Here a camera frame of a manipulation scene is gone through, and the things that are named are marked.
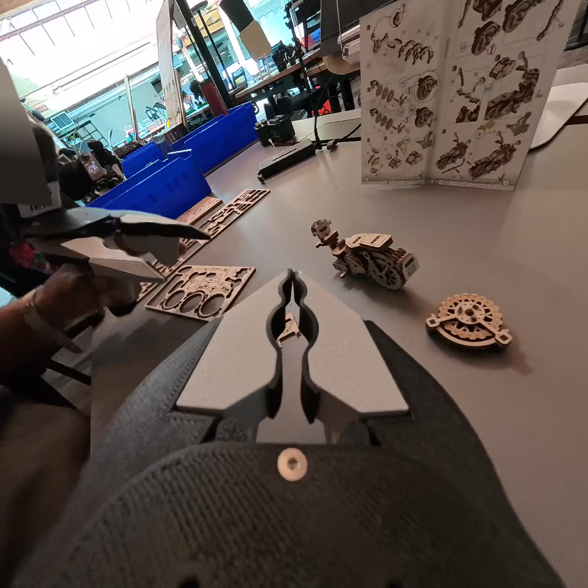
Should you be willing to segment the black battery charger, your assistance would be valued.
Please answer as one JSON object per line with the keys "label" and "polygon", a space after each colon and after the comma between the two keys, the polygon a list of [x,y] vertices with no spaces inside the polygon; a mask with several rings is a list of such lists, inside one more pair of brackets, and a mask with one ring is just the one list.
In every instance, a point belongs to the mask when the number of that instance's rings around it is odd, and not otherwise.
{"label": "black battery charger", "polygon": [[264,105],[265,117],[254,125],[254,132],[263,147],[283,145],[295,138],[292,124],[292,97],[290,94],[279,96],[275,104]]}

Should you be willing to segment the wooden wheel assembly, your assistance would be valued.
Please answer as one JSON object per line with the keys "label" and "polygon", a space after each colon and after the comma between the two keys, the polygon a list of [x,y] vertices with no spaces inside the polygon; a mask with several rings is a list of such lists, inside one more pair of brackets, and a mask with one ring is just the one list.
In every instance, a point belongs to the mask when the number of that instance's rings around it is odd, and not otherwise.
{"label": "wooden wheel assembly", "polygon": [[513,335],[503,326],[503,316],[492,300],[475,293],[453,295],[425,320],[429,334],[461,348],[506,349]]}

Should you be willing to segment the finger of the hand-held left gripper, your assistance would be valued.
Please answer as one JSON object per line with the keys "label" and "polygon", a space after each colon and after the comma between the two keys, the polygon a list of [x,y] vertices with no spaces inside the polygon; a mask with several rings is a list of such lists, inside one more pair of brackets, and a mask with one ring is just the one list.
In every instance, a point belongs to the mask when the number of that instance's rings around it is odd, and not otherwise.
{"label": "finger of the hand-held left gripper", "polygon": [[165,282],[165,277],[147,261],[107,247],[102,239],[73,239],[60,244],[60,247],[64,256],[87,262],[97,276],[136,282]]}
{"label": "finger of the hand-held left gripper", "polygon": [[150,254],[164,266],[182,255],[182,239],[209,241],[209,233],[178,220],[161,216],[106,216],[104,242],[111,249],[141,257]]}

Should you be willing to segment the person's leg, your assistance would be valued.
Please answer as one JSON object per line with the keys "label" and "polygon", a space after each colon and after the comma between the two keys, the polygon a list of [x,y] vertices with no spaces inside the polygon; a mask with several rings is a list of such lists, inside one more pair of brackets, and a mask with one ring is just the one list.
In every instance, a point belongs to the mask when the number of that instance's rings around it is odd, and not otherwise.
{"label": "person's leg", "polygon": [[90,444],[75,408],[22,402],[1,417],[1,587],[59,518]]}

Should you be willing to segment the person's left hand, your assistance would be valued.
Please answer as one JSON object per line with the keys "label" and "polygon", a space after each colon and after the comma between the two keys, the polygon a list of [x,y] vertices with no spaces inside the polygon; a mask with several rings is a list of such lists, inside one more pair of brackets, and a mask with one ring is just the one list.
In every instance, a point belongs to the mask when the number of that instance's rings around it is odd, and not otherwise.
{"label": "person's left hand", "polygon": [[91,269],[65,264],[25,298],[25,304],[51,327],[66,330],[87,317],[105,314],[114,280]]}

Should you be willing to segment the person's left forearm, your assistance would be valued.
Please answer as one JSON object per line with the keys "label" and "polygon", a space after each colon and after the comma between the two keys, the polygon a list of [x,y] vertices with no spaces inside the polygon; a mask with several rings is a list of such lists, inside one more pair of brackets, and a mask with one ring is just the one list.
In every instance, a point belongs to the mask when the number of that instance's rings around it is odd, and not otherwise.
{"label": "person's left forearm", "polygon": [[77,410],[42,377],[61,349],[74,348],[71,324],[96,311],[94,300],[49,301],[34,290],[1,308],[1,415],[20,402]]}

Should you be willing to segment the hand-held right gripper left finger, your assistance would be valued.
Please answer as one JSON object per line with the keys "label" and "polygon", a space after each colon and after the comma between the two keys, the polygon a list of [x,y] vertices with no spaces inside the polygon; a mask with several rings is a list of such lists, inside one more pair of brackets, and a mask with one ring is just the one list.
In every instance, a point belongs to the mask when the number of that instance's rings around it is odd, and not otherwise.
{"label": "hand-held right gripper left finger", "polygon": [[176,407],[234,420],[273,419],[282,401],[282,350],[293,272],[276,276],[220,318]]}

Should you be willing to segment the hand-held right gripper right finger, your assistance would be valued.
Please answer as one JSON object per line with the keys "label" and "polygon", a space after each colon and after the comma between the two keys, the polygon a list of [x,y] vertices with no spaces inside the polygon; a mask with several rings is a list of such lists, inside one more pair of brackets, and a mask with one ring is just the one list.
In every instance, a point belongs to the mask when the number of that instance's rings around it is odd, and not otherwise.
{"label": "hand-held right gripper right finger", "polygon": [[405,415],[409,407],[366,322],[304,273],[292,275],[299,329],[307,339],[300,400],[309,423]]}

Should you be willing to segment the black metal pole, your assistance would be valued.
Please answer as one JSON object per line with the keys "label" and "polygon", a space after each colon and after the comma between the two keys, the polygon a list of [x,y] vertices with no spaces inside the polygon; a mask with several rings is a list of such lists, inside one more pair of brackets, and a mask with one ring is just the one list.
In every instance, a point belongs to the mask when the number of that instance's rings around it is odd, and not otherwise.
{"label": "black metal pole", "polygon": [[192,14],[188,4],[186,1],[176,1],[176,4],[182,14],[187,28],[189,30],[189,34],[198,48],[199,55],[201,57],[201,61],[206,65],[206,69],[208,71],[209,77],[213,81],[223,103],[227,109],[233,107],[232,99],[229,94],[229,91],[224,85],[223,78],[220,75],[220,72],[217,69],[217,64],[215,63],[209,48],[206,44],[206,41],[196,23],[195,17]]}

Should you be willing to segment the cardboard panel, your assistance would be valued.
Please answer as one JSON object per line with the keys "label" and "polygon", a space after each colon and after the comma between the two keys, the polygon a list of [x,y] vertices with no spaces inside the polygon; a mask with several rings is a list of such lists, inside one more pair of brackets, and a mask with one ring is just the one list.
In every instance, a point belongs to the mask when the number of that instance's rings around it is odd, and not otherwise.
{"label": "cardboard panel", "polygon": [[173,2],[163,1],[156,18],[158,63],[166,112],[171,129],[186,126],[182,90],[173,63]]}

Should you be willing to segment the wooden sheet with round holes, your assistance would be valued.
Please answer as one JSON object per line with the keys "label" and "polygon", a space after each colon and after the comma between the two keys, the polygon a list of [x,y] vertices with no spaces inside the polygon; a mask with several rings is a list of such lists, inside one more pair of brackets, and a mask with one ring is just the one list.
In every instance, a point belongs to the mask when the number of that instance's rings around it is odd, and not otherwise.
{"label": "wooden sheet with round holes", "polygon": [[145,308],[209,322],[220,318],[254,275],[253,267],[183,265],[145,298]]}

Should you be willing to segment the reddish wooden parts sheet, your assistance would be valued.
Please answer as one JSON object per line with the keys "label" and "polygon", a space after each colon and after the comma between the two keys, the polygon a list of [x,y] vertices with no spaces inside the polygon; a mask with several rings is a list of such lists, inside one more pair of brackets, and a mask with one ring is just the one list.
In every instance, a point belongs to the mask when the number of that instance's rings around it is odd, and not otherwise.
{"label": "reddish wooden parts sheet", "polygon": [[223,200],[215,196],[206,196],[186,212],[181,214],[180,217],[177,217],[176,220],[184,224],[194,225],[197,221],[203,219],[207,214],[212,213],[212,211],[216,210],[223,204]]}

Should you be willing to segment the flat black box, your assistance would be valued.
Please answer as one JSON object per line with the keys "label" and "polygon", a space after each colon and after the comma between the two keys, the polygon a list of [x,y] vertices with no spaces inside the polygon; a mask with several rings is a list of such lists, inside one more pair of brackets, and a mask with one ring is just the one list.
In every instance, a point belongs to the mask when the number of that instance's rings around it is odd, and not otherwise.
{"label": "flat black box", "polygon": [[288,147],[286,150],[271,156],[259,164],[258,180],[265,184],[266,180],[298,165],[316,155],[315,143],[310,139]]}

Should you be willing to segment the white monitor stand base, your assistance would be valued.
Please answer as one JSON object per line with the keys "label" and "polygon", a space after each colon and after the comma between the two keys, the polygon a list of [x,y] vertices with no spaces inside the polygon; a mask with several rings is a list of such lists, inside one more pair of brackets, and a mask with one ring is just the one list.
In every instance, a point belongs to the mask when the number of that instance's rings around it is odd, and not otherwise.
{"label": "white monitor stand base", "polygon": [[549,143],[572,117],[587,114],[587,64],[557,70],[530,151]]}

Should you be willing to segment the instruction sheet in clear stand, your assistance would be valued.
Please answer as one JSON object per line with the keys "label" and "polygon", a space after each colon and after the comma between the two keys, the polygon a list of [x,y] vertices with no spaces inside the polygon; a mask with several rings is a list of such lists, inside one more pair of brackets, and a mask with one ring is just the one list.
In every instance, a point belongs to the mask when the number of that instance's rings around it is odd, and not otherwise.
{"label": "instruction sheet in clear stand", "polygon": [[582,1],[393,1],[359,20],[361,182],[513,190]]}

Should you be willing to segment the long wooden background table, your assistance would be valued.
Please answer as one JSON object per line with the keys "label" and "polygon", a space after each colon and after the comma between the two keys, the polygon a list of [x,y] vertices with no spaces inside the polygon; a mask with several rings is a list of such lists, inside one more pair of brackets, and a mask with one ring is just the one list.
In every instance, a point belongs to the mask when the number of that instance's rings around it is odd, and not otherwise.
{"label": "long wooden background table", "polygon": [[303,72],[305,71],[309,82],[317,82],[319,87],[334,85],[340,90],[342,104],[334,103],[334,91],[329,91],[328,100],[334,112],[340,112],[356,108],[350,81],[360,74],[360,64],[348,63],[341,55],[329,55],[322,57],[319,49],[314,49],[303,56],[305,69],[302,70],[297,61],[294,65],[286,67],[283,71],[273,73],[259,82],[237,92],[233,97],[235,105],[246,102],[257,102],[267,99],[274,102],[275,96],[292,88],[304,89]]}

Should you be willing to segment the small boxy wooden piece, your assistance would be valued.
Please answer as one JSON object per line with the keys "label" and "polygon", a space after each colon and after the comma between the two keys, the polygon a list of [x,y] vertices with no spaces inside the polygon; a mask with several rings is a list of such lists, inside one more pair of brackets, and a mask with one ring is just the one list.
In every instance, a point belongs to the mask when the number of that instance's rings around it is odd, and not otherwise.
{"label": "small boxy wooden piece", "polygon": [[292,336],[300,337],[301,331],[294,315],[292,313],[287,313],[285,316],[285,327],[282,333],[276,338],[278,346],[282,348],[282,342]]}

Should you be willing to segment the wooden motorcycle model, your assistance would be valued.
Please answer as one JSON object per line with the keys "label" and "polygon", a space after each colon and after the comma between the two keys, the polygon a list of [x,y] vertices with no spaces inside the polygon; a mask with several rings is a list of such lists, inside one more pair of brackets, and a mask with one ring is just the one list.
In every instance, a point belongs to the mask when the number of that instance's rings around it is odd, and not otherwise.
{"label": "wooden motorcycle model", "polygon": [[319,240],[317,248],[330,249],[341,278],[365,275],[388,290],[399,290],[420,267],[413,253],[393,248],[393,239],[387,234],[358,233],[340,239],[327,219],[315,221],[311,232]]}

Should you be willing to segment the wooden sheet with rectangular cut-outs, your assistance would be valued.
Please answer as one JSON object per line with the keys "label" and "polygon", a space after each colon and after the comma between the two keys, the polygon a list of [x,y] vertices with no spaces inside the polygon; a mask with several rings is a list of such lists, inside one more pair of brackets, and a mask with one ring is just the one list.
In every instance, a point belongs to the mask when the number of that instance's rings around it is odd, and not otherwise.
{"label": "wooden sheet with rectangular cut-outs", "polygon": [[202,247],[209,244],[213,239],[234,224],[269,193],[270,190],[268,189],[248,189],[241,192],[235,199],[224,205],[209,219],[205,220],[200,226],[198,226],[198,229],[204,231],[210,236],[210,240],[181,239],[180,241],[187,247],[187,251],[180,255],[178,261],[174,265],[165,266],[158,261],[149,262],[149,264],[165,278],[165,281],[168,281],[192,255],[197,253]]}

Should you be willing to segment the grey desk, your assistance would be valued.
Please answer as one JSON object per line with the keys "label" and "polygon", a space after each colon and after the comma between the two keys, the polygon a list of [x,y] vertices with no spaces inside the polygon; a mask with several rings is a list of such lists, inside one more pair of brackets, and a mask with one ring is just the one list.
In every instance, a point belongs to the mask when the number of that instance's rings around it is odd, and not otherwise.
{"label": "grey desk", "polygon": [[[268,181],[269,195],[190,254],[248,266],[243,302],[300,270],[379,325],[447,390],[480,437],[520,520],[568,587],[587,587],[587,125],[531,152],[513,192],[362,185],[360,143],[341,143]],[[387,233],[419,270],[398,291],[339,278],[311,224]],[[514,341],[459,349],[425,320],[449,296],[494,301]]]}

